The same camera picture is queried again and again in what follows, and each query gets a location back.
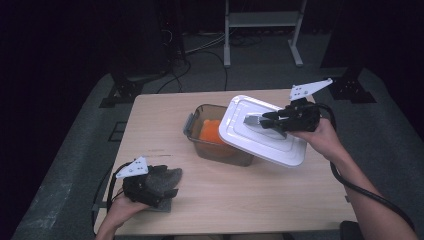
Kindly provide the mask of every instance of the white bracket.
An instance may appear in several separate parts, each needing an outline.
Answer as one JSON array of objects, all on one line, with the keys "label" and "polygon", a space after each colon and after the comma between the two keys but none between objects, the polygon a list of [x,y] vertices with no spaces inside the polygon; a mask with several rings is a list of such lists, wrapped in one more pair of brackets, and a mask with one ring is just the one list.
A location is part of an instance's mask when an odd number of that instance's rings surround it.
[{"label": "white bracket", "polygon": [[294,101],[312,95],[313,93],[318,92],[319,90],[327,87],[332,83],[333,80],[331,78],[328,78],[327,80],[320,82],[308,83],[297,86],[293,85],[292,90],[290,92],[290,101]]},{"label": "white bracket", "polygon": [[133,177],[144,175],[149,172],[147,161],[144,157],[139,157],[130,165],[124,167],[116,174],[116,178]]}]

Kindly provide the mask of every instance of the gray carpet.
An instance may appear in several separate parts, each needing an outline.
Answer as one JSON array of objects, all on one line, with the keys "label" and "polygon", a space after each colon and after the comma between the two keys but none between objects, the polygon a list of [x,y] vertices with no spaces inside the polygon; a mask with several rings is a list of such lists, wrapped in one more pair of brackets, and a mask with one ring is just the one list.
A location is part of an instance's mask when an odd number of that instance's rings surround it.
[{"label": "gray carpet", "polygon": [[[344,69],[320,69],[329,35],[305,35],[298,48],[304,66],[295,66],[287,35],[263,36],[259,44],[231,49],[232,66],[225,70],[215,55],[196,53],[187,57],[191,68],[180,77],[183,92],[281,89],[340,76]],[[210,41],[205,37],[185,37],[186,49]],[[222,57],[222,46],[207,51]],[[186,69],[182,61],[175,74]],[[174,76],[145,84],[142,94],[154,94]],[[377,188],[414,221],[424,238],[424,145],[408,120],[387,93],[381,79],[368,70],[359,78],[377,103],[352,104],[335,101],[327,89],[314,94],[317,102],[335,112],[340,138]],[[113,86],[109,75],[99,80],[87,98],[59,150],[51,169],[34,198],[13,239],[93,239],[92,201],[98,185],[114,161],[119,142],[109,141],[115,124],[126,121],[131,104],[99,108]],[[178,92],[176,81],[161,93]],[[99,197],[103,196],[102,186]],[[335,231],[293,233],[296,240],[339,239]],[[117,239],[160,239],[161,237],[117,237]]]}]

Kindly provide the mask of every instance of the black cable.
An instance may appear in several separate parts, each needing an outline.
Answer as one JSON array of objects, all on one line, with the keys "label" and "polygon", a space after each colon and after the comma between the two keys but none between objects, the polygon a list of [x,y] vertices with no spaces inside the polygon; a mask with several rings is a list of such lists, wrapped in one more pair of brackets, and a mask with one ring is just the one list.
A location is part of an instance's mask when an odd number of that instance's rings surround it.
[{"label": "black cable", "polygon": [[[333,125],[334,130],[337,131],[336,119],[334,117],[334,113],[331,110],[331,108],[328,107],[325,104],[322,104],[322,103],[316,103],[315,105],[317,105],[319,108],[326,110],[330,114],[331,124]],[[330,162],[330,167],[331,167],[331,172],[333,173],[333,175],[337,179],[337,181],[339,181],[344,186],[352,189],[353,191],[360,193],[360,194],[362,194],[362,195],[384,205],[388,209],[392,210],[393,212],[398,214],[400,217],[402,217],[403,220],[405,220],[405,222],[412,228],[412,230],[415,231],[414,223],[412,222],[411,218],[409,218],[409,216],[402,209],[400,209],[398,206],[396,206],[394,203],[390,202],[389,200],[387,200],[387,199],[385,199],[385,198],[383,198],[383,197],[381,197],[381,196],[379,196],[375,193],[372,193],[372,192],[370,192],[366,189],[363,189],[363,188],[349,182],[348,180],[344,179],[340,175],[340,173],[338,172],[337,167],[336,167],[336,165],[334,165],[334,163]]]},{"label": "black cable", "polygon": [[175,74],[175,72],[174,72],[174,69],[173,69],[173,68],[171,68],[171,74],[172,74],[172,76],[174,76],[174,77],[175,77],[175,79],[177,80],[177,83],[178,83],[178,92],[179,92],[179,93],[182,93],[182,92],[183,92],[183,85],[181,84],[181,81],[180,81],[179,77]]},{"label": "black cable", "polygon": [[[102,187],[103,182],[105,181],[107,175],[112,171],[113,164],[108,168],[104,176],[102,177],[102,180],[100,181],[99,186],[97,187],[96,193],[94,194],[93,198],[93,206],[96,204],[97,197],[99,196],[100,188]],[[95,219],[94,219],[94,211],[91,211],[91,224],[94,227],[95,225]]]},{"label": "black cable", "polygon": [[193,54],[198,54],[198,53],[208,53],[208,54],[212,54],[212,55],[214,55],[215,57],[218,58],[219,62],[222,64],[222,67],[223,67],[224,72],[225,72],[224,91],[227,91],[228,72],[227,72],[227,68],[224,66],[224,61],[221,59],[221,57],[218,54],[216,54],[214,52],[209,52],[209,51],[196,51],[196,52],[189,53],[188,55],[193,55]]},{"label": "black cable", "polygon": [[118,172],[121,171],[121,169],[123,169],[124,167],[126,167],[130,164],[131,164],[131,162],[123,164],[112,175],[112,179],[110,180],[110,184],[109,184],[109,191],[108,191],[108,194],[107,194],[107,200],[106,200],[106,209],[107,209],[108,212],[109,212],[110,207],[112,206],[112,194],[113,194],[113,189],[115,188],[116,174],[118,174]]},{"label": "black cable", "polygon": [[259,43],[262,42],[262,37],[261,35],[257,35],[255,36],[257,37],[259,40],[255,40],[253,37],[246,37],[243,36],[243,34],[241,35],[234,35],[231,39],[230,39],[230,45],[232,47],[238,47],[238,48],[248,48],[254,45],[257,45]]},{"label": "black cable", "polygon": [[124,193],[124,191],[120,191],[119,193],[117,193],[117,194],[115,195],[115,197],[113,197],[113,198],[112,198],[112,202],[113,202],[113,201],[115,201],[115,199],[116,199],[117,197],[119,197],[119,195],[121,195],[122,193]]},{"label": "black cable", "polygon": [[187,70],[183,73],[183,74],[181,74],[180,76],[175,76],[173,79],[171,79],[171,80],[169,80],[168,82],[166,82],[165,84],[163,84],[157,91],[156,91],[156,94],[158,94],[164,87],[166,87],[166,85],[168,85],[169,83],[171,83],[171,82],[173,82],[173,81],[175,81],[175,80],[177,80],[178,82],[179,82],[179,78],[180,77],[182,77],[182,76],[184,76],[185,74],[187,74],[188,73],[188,71],[191,69],[191,63],[188,61],[188,60],[186,60],[186,62],[187,62],[187,65],[188,65],[188,68],[187,68]]}]

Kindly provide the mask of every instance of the human arm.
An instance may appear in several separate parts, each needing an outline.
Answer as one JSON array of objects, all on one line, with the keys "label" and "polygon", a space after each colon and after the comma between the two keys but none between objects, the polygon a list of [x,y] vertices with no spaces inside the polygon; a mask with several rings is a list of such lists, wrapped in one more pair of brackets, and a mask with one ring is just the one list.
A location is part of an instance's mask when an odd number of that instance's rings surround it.
[{"label": "human arm", "polygon": [[125,196],[122,189],[119,190],[118,196],[113,201],[109,212],[100,225],[96,240],[112,240],[118,228],[134,214],[148,207],[146,204],[131,201]]},{"label": "human arm", "polygon": [[[382,196],[340,143],[328,119],[321,118],[315,132],[290,132],[290,134],[306,140],[336,166],[344,179]],[[348,187],[345,189],[365,239],[418,239],[398,214]]]}]

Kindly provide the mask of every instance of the dark background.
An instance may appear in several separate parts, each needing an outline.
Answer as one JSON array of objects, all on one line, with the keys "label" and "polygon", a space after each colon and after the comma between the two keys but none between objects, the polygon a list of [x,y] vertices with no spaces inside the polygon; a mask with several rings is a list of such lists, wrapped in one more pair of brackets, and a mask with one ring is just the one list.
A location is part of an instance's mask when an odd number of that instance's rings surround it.
[{"label": "dark background", "polygon": [[[298,2],[231,1],[232,9],[243,7],[292,10]],[[97,81],[111,69],[166,71],[160,29],[175,27],[173,10],[159,0],[1,2],[2,236],[13,234]],[[224,1],[181,0],[181,10],[185,33],[223,31]],[[308,34],[334,29],[323,67],[360,59],[421,136],[423,10],[413,0],[309,0],[302,26]]]}]

